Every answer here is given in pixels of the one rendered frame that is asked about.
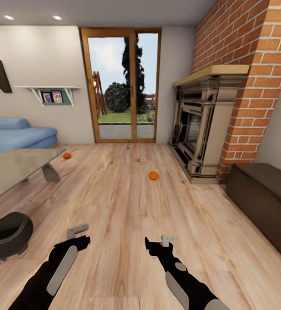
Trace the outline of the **cauldron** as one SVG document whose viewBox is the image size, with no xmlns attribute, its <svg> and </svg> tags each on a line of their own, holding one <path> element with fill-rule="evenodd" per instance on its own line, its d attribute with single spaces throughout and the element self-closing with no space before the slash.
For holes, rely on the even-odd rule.
<svg viewBox="0 0 281 310">
<path fill-rule="evenodd" d="M 21 255 L 28 248 L 34 227 L 31 219 L 21 213 L 12 212 L 0 219 L 0 259 Z"/>
</svg>

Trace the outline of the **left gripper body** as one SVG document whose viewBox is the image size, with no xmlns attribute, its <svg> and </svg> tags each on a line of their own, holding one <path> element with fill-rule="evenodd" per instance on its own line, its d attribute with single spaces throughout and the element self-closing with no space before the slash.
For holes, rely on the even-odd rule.
<svg viewBox="0 0 281 310">
<path fill-rule="evenodd" d="M 81 251 L 81 250 L 87 248 L 86 235 L 81 236 L 79 238 L 74 238 L 71 241 L 73 241 L 73 242 L 75 242 L 77 244 L 78 251 Z"/>
</svg>

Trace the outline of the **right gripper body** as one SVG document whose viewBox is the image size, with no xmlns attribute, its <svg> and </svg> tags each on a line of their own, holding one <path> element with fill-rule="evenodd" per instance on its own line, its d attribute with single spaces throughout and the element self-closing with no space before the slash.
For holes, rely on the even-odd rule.
<svg viewBox="0 0 281 310">
<path fill-rule="evenodd" d="M 162 260 L 162 257 L 164 254 L 172 254 L 173 252 L 173 245 L 172 243 L 169 243 L 168 247 L 163 247 L 160 245 L 159 242 L 151 243 L 151 246 L 149 248 L 150 255 L 158 256 L 159 260 Z"/>
</svg>

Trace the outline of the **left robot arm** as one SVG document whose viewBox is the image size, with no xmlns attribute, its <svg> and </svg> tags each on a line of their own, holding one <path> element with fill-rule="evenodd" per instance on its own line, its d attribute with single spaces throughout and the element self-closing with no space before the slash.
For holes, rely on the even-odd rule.
<svg viewBox="0 0 281 310">
<path fill-rule="evenodd" d="M 63 280 L 74 263 L 78 251 L 87 248 L 90 237 L 75 235 L 89 229 L 87 223 L 67 230 L 67 240 L 54 245 L 49 261 L 27 281 L 8 310 L 48 310 Z"/>
</svg>

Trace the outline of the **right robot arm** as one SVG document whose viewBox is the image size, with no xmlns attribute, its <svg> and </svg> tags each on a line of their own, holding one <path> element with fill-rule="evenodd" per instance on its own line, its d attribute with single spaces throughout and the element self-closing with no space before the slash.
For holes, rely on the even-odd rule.
<svg viewBox="0 0 281 310">
<path fill-rule="evenodd" d="M 161 240 L 150 242 L 145 237 L 146 249 L 150 255 L 158 256 L 166 271 L 166 284 L 185 310 L 231 310 L 204 283 L 187 273 L 187 267 L 172 255 L 170 242 L 178 242 L 179 236 L 162 235 Z"/>
</svg>

